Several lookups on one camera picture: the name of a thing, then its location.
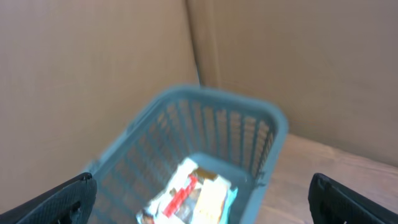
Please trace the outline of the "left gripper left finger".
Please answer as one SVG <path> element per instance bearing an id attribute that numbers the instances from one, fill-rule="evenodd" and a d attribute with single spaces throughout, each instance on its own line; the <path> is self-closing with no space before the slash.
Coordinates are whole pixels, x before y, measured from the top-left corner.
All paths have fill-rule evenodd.
<path id="1" fill-rule="evenodd" d="M 1 214 L 1 224 L 86 224 L 93 210 L 97 181 L 84 172 Z"/>

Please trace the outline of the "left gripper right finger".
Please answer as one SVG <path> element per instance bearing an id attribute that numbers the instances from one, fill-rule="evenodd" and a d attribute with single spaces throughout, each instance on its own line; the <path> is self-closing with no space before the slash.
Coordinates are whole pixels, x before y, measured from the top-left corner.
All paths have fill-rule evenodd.
<path id="1" fill-rule="evenodd" d="M 314 224 L 397 224 L 397 214 L 328 176 L 315 173 L 308 202 Z"/>

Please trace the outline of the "teal wet wipes packet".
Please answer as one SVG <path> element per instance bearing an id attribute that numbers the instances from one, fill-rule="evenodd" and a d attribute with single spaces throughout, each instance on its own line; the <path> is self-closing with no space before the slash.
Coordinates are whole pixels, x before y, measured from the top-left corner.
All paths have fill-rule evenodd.
<path id="1" fill-rule="evenodd" d="M 227 195 L 226 195 L 226 198 L 224 201 L 223 213 L 221 214 L 219 224 L 227 224 L 228 223 L 228 217 L 229 217 L 229 213 L 231 210 L 231 206 L 232 206 L 233 202 L 235 201 L 237 194 L 238 194 L 237 187 L 234 189 L 228 189 Z"/>

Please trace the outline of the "red snack stick pack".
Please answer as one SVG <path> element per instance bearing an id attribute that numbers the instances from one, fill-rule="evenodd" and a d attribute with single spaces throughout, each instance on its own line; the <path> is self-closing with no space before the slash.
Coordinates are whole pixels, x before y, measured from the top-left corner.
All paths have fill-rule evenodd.
<path id="1" fill-rule="evenodd" d="M 169 191 L 170 199 L 165 201 L 162 214 L 171 222 L 189 223 L 201 190 L 197 176 L 190 174 L 181 186 Z"/>

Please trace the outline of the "beige dried food bag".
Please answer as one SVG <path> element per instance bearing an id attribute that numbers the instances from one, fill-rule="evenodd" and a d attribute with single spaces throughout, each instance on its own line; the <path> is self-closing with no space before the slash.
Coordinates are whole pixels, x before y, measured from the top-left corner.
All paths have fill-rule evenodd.
<path id="1" fill-rule="evenodd" d="M 139 224 L 227 223 L 237 194 L 228 179 L 187 157 L 136 219 Z"/>

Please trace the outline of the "orange tissue packet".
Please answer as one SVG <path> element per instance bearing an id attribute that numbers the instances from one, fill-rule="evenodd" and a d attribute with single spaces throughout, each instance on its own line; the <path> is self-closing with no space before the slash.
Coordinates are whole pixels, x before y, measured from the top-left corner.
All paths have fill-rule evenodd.
<path id="1" fill-rule="evenodd" d="M 231 183 L 222 177 L 205 179 L 193 209 L 191 224 L 225 224 L 231 203 Z"/>

